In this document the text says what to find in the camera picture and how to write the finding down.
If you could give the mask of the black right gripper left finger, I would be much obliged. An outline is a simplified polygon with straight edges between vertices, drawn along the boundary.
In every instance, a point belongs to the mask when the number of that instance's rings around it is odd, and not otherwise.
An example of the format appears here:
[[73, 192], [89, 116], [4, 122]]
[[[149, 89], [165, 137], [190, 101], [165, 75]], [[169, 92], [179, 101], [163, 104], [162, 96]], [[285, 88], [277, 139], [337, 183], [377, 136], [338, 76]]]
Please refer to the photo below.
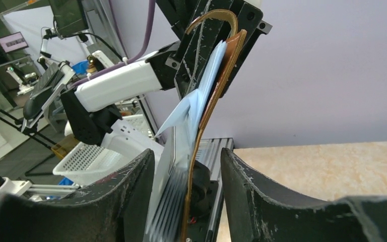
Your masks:
[[146, 149], [128, 165], [58, 200], [0, 193], [0, 241], [142, 241], [155, 169]]

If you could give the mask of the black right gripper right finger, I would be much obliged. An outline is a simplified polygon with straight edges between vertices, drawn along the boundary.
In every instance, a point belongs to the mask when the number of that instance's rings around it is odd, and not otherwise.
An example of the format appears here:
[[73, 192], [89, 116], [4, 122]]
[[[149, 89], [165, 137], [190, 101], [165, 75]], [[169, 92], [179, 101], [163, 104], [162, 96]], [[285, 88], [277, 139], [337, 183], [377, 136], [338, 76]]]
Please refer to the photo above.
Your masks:
[[232, 241], [387, 241], [387, 196], [324, 201], [296, 192], [221, 151]]

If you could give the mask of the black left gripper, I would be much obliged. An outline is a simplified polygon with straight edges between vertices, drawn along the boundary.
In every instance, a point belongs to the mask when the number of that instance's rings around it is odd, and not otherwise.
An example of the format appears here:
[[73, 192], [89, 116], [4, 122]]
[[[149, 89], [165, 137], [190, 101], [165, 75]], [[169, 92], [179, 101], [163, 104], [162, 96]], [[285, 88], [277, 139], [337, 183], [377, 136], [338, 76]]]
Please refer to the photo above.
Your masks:
[[226, 94], [260, 35], [272, 25], [263, 20], [262, 1], [157, 1], [178, 41], [155, 54], [155, 70], [176, 71], [179, 99], [196, 89], [207, 65], [224, 64], [234, 55], [235, 67]]

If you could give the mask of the brown leather card holder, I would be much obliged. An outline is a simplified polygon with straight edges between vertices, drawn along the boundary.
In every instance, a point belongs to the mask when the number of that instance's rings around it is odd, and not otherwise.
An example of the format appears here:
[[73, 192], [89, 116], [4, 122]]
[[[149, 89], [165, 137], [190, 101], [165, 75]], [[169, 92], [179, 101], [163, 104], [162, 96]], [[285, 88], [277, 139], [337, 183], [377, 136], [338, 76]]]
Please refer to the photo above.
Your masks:
[[211, 114], [223, 93], [229, 76], [243, 47], [247, 31], [238, 28], [238, 18], [230, 10], [215, 9], [197, 17], [186, 34], [207, 19], [226, 21], [230, 34], [221, 40], [211, 53], [199, 87], [181, 99], [176, 108], [158, 130], [161, 134], [173, 128], [173, 141], [165, 147], [172, 157], [162, 156], [169, 165], [169, 173], [157, 173], [166, 178], [160, 191], [160, 201], [149, 222], [144, 241], [185, 241], [192, 196], [192, 180], [200, 141]]

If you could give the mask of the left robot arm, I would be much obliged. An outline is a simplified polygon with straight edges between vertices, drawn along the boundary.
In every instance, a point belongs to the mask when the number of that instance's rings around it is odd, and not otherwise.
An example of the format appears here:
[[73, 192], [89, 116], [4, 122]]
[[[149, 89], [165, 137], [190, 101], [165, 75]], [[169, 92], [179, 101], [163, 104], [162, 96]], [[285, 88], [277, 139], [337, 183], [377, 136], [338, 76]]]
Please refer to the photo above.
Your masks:
[[150, 1], [146, 40], [155, 7], [171, 25], [176, 42], [99, 71], [62, 94], [79, 141], [130, 159], [147, 149], [159, 158], [163, 146], [130, 128], [116, 103], [173, 88], [182, 116], [199, 122], [193, 134], [197, 141], [258, 37], [271, 29], [263, 21], [261, 1]]

